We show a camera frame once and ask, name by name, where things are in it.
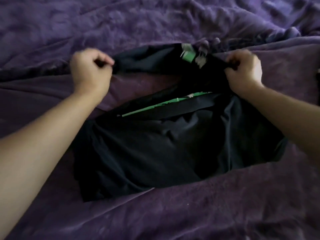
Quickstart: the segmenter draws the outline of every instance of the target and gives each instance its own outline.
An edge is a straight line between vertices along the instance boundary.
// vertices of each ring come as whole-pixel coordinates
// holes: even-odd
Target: black garment
[[[181,44],[174,44],[114,57],[115,73],[182,74],[182,81],[82,126],[72,147],[84,201],[196,182],[282,156],[286,139],[231,92],[228,64],[207,55],[200,69],[181,54]],[[212,93],[121,116],[195,92]]]

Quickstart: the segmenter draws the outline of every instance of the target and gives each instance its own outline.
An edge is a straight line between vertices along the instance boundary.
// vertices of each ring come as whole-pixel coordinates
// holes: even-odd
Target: person's left hand
[[[100,68],[95,60],[106,62],[106,65]],[[114,60],[98,49],[76,52],[70,61],[74,92],[89,94],[100,103],[109,90],[113,64]]]

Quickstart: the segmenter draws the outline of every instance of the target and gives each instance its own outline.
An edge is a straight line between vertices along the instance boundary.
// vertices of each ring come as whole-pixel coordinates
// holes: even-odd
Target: forearm
[[[92,96],[73,94],[0,140],[0,239],[29,207],[96,104]]]
[[[318,106],[269,88],[253,89],[245,99],[319,165],[320,108]]]

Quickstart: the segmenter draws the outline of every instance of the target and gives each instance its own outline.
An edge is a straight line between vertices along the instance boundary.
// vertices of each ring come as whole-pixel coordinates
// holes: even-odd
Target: plush blanket
[[[317,103],[319,34],[319,0],[0,0],[0,136],[72,92],[66,64],[86,47],[112,55],[145,44],[208,40],[224,58],[248,46],[262,61],[266,86]],[[150,74],[114,77],[91,116],[174,82]],[[278,163],[88,203],[72,165],[67,152],[7,239],[320,236],[320,178],[293,144]]]

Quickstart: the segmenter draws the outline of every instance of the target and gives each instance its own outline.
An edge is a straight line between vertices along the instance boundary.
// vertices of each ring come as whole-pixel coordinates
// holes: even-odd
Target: bare skin
[[[76,53],[71,61],[74,93],[0,140],[0,239],[27,210],[86,118],[108,92],[112,67],[98,68],[96,59],[114,64],[98,50]],[[237,71],[225,70],[230,88],[318,161],[320,108],[264,87],[260,60],[249,51],[235,51],[228,60],[240,62]]]

